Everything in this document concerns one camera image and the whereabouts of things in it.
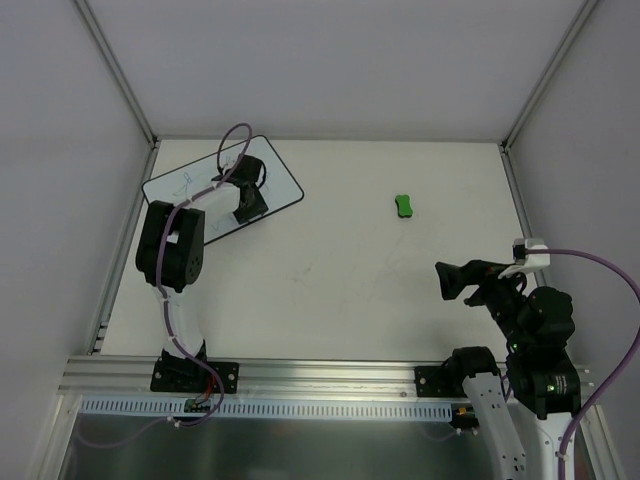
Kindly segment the white whiteboard black frame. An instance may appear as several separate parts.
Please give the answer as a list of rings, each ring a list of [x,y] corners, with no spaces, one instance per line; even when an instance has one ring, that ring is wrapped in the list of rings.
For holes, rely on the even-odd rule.
[[[224,168],[230,166],[242,147],[241,142],[225,147],[220,162],[216,161],[216,154],[212,152],[192,162],[182,162],[168,172],[146,181],[142,184],[146,201],[151,203],[160,200],[178,204],[192,197],[193,194],[205,189],[211,180],[219,175],[218,166]],[[258,184],[268,210],[252,218],[253,223],[294,205],[304,198],[302,187],[265,136],[254,136],[250,141],[247,154],[261,160],[266,169],[258,176]],[[242,227],[243,225],[233,214],[218,219],[207,216],[204,243],[208,245]]]

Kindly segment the green whiteboard eraser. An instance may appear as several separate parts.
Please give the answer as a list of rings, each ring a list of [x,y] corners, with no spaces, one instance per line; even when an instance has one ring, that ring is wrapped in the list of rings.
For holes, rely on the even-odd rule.
[[[411,206],[411,198],[408,194],[399,194],[394,198],[397,216],[401,219],[409,219],[413,216],[414,211]]]

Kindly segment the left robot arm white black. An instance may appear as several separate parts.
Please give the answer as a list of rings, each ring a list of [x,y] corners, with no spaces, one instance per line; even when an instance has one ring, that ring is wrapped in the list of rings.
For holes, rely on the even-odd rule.
[[[241,154],[192,197],[176,205],[154,201],[148,207],[135,266],[161,305],[167,342],[157,361],[158,375],[175,379],[187,391],[202,388],[211,375],[205,340],[187,301],[187,289],[204,263],[206,221],[229,215],[244,224],[266,213],[260,192],[266,173],[262,160]]]

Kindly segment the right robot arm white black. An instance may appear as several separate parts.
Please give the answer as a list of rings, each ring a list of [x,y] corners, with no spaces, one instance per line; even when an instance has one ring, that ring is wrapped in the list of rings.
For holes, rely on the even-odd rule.
[[[497,479],[571,479],[552,467],[567,464],[573,421],[581,408],[581,382],[566,345],[575,331],[571,297],[551,287],[524,291],[522,266],[471,260],[435,265],[444,300],[465,288],[464,303],[484,307],[506,340],[506,368],[483,346],[456,348],[433,381],[466,396],[488,448]]]

